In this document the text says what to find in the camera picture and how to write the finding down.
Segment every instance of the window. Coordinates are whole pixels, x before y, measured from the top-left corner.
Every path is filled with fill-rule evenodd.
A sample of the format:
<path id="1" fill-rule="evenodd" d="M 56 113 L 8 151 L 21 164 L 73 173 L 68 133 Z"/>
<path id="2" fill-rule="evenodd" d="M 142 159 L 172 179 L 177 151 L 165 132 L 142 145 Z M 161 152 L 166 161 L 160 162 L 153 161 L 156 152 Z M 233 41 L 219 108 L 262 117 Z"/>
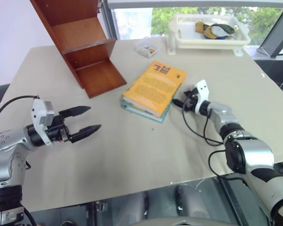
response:
<path id="1" fill-rule="evenodd" d="M 120 40 L 168 34 L 168 23 L 175 13 L 231 15 L 245 23 L 250 32 L 250 45 L 260 45 L 283 12 L 283 8 L 259 7 L 172 7 L 113 9 Z"/>

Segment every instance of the yellow book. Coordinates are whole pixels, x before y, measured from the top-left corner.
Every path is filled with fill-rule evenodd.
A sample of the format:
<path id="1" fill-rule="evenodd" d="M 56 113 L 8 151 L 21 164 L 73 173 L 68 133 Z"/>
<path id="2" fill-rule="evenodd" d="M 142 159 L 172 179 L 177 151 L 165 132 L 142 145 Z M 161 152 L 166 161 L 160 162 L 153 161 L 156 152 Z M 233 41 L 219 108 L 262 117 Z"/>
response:
<path id="1" fill-rule="evenodd" d="M 159 61 L 151 66 L 123 93 L 123 100 L 160 117 L 180 87 L 187 72 Z"/>

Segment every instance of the shelf board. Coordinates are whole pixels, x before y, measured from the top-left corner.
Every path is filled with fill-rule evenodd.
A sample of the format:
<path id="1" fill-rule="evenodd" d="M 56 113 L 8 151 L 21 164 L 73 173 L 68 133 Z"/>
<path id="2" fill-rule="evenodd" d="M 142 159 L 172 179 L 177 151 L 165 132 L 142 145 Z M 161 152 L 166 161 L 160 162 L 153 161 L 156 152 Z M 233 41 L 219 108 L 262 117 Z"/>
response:
<path id="1" fill-rule="evenodd" d="M 76 71 L 89 98 L 126 84 L 111 61 L 105 60 Z"/>
<path id="2" fill-rule="evenodd" d="M 59 42 L 60 51 L 72 50 L 106 39 L 96 17 L 59 24 L 53 26 L 52 29 Z"/>

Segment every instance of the white wall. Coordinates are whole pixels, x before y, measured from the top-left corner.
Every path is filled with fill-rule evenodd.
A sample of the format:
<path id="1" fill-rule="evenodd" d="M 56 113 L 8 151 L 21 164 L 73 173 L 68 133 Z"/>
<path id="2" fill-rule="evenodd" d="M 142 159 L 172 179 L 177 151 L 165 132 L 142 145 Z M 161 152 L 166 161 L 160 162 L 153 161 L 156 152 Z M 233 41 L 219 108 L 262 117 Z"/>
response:
<path id="1" fill-rule="evenodd" d="M 53 45 L 29 0 L 0 0 L 0 85 L 12 81 L 29 49 Z"/>

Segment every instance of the stack of books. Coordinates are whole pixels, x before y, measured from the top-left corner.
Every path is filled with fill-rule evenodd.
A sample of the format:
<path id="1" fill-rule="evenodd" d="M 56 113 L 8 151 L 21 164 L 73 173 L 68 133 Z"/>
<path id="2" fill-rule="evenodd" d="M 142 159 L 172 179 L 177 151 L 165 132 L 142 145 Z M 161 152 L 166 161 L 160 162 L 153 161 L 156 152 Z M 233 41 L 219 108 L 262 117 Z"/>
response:
<path id="1" fill-rule="evenodd" d="M 187 72 L 154 61 L 123 93 L 122 107 L 162 123 L 186 74 Z"/>

